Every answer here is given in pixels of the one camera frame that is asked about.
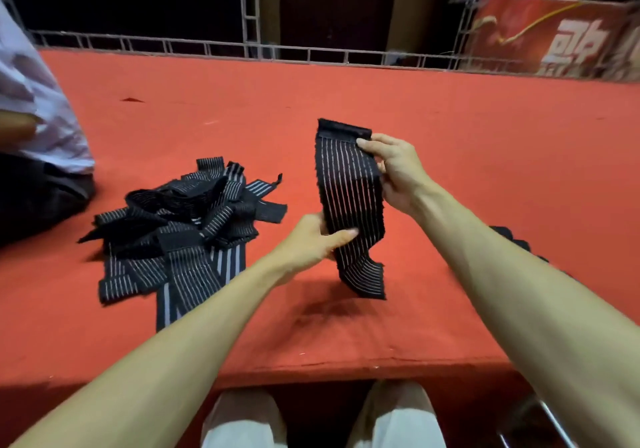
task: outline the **hand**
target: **hand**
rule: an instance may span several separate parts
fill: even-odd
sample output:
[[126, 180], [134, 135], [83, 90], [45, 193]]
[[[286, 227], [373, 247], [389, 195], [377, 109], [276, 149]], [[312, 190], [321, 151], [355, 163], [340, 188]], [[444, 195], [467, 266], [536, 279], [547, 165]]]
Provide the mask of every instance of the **hand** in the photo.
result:
[[358, 146], [381, 161], [382, 189], [388, 204], [415, 218], [416, 195], [433, 183], [426, 174], [415, 148], [401, 139], [372, 134], [371, 141], [358, 138]]
[[332, 257], [332, 251], [348, 244], [358, 235], [357, 229], [340, 230], [327, 235], [322, 213], [304, 215], [289, 236], [271, 251], [269, 257], [282, 267], [277, 285], [290, 282], [302, 271]]

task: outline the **striped strap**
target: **striped strap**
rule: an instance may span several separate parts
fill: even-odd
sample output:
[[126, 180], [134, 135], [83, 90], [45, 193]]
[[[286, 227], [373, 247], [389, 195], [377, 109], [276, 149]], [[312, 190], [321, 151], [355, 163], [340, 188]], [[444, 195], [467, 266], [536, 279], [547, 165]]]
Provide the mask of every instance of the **striped strap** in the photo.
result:
[[371, 130], [319, 119], [316, 173], [320, 201], [329, 234], [357, 228], [360, 234], [335, 250], [340, 279], [364, 298], [385, 299], [383, 266], [369, 249], [385, 235], [380, 171], [373, 156], [356, 139], [371, 138]]

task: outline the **red carpet surface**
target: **red carpet surface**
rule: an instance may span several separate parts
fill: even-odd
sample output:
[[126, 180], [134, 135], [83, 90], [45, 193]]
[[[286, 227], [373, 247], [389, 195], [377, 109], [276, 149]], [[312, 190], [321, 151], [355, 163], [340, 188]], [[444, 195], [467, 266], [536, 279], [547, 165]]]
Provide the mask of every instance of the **red carpet surface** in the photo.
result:
[[[223, 155], [249, 180], [284, 173], [248, 263], [320, 209], [317, 118], [404, 138], [428, 173], [492, 225], [509, 226], [640, 320], [640, 87], [585, 81], [48, 51], [97, 160], [86, 213], [0, 251], [0, 388], [82, 385], [154, 334], [154, 296], [103, 308], [93, 215], [130, 190]], [[372, 249], [388, 301], [356, 298], [335, 264], [274, 290], [229, 355], [218, 388], [508, 369], [444, 260], [385, 209]]]

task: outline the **stack of black straps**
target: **stack of black straps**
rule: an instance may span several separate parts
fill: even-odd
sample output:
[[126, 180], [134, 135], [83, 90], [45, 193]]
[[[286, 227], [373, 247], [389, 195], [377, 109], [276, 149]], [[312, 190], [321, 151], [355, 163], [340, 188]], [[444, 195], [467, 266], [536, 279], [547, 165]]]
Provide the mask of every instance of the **stack of black straps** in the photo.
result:
[[95, 217], [79, 242], [104, 240], [103, 305], [157, 292], [157, 330], [187, 314], [245, 267], [254, 220], [280, 223], [287, 206], [262, 198], [280, 184], [247, 184], [244, 168], [221, 156], [196, 161], [198, 171], [150, 190], [127, 206]]

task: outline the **red poster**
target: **red poster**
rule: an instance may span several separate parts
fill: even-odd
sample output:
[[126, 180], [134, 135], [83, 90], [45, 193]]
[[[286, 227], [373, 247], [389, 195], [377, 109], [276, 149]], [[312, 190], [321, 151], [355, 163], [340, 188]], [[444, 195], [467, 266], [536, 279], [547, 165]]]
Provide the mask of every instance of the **red poster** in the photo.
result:
[[622, 3], [481, 0], [460, 68], [588, 76], [624, 19]]

